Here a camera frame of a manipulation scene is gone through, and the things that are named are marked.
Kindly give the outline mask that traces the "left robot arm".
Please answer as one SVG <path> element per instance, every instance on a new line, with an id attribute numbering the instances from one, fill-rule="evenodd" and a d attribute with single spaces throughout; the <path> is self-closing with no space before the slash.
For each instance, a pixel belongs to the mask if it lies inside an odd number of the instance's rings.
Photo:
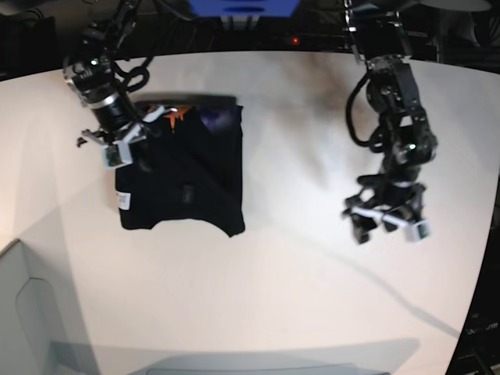
<path id="1" fill-rule="evenodd" d="M 345 106 L 348 133 L 356 145 L 383 156 L 375 174 L 362 175 L 361 192 L 345 199 L 342 215 L 352 223 L 358 244 L 370 239 L 370 231 L 383 226 L 387 232 L 403 229 L 408 241 L 430 235 L 423 216 L 424 184 L 418 181 L 423 165 L 431 162 L 438 147 L 427 113 L 420 101 L 409 58 L 412 49 L 399 12 L 409 1 L 346 1 L 345 26 L 357 62 L 366 72 L 349 95 Z M 368 139 L 360 139 L 353 123 L 354 101 L 360 91 L 378 115 Z"/>

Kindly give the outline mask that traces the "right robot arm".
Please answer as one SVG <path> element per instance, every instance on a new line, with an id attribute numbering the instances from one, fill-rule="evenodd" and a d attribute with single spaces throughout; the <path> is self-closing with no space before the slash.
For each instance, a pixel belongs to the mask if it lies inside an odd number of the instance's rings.
<path id="1" fill-rule="evenodd" d="M 65 82 L 98 121 L 97 130 L 81 131 L 77 146 L 89 141 L 97 144 L 110 169 L 134 162 L 131 145 L 149 134 L 156 136 L 153 123 L 162 114 L 161 109 L 142 114 L 129 97 L 148 82 L 148 69 L 141 66 L 125 72 L 116 63 L 120 46 L 135 28 L 140 4 L 120 1 L 110 19 L 93 22 L 84 30 L 76 49 L 63 62 Z"/>

